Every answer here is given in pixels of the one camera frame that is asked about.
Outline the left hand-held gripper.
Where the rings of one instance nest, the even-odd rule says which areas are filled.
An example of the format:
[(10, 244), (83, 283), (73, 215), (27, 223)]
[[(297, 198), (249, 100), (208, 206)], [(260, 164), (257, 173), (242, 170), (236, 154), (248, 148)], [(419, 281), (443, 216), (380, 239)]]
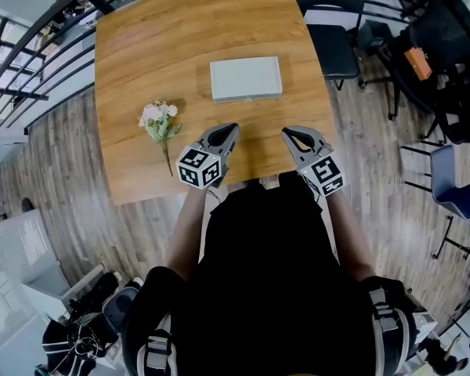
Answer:
[(226, 160), (238, 138), (238, 123), (225, 123), (206, 130), (198, 142), (203, 147), (211, 147), (211, 153), (185, 146), (175, 163), (179, 181), (199, 190), (218, 187), (228, 172)]

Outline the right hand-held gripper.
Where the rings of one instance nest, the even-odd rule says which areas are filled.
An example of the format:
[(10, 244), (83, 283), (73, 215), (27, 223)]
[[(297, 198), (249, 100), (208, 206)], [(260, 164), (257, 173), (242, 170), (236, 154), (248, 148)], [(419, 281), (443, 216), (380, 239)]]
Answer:
[(289, 126), (284, 127), (281, 135), (298, 165), (298, 173), (321, 197), (328, 197), (344, 187), (338, 155), (316, 129)]

